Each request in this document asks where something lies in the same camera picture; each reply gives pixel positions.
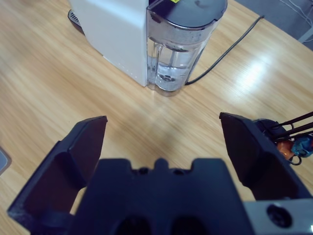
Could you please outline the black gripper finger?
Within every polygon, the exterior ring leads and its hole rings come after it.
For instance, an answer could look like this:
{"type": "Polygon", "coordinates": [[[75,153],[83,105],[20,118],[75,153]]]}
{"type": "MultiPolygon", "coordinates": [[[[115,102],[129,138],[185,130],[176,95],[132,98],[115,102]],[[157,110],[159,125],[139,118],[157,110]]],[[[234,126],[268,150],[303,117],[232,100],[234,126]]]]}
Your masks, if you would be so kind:
{"type": "Polygon", "coordinates": [[[58,141],[7,210],[27,230],[68,230],[78,192],[85,188],[99,161],[106,116],[75,124],[58,141]]]}
{"type": "Polygon", "coordinates": [[[220,113],[228,155],[240,182],[256,200],[307,199],[312,195],[272,138],[286,130],[270,119],[220,113]]]}

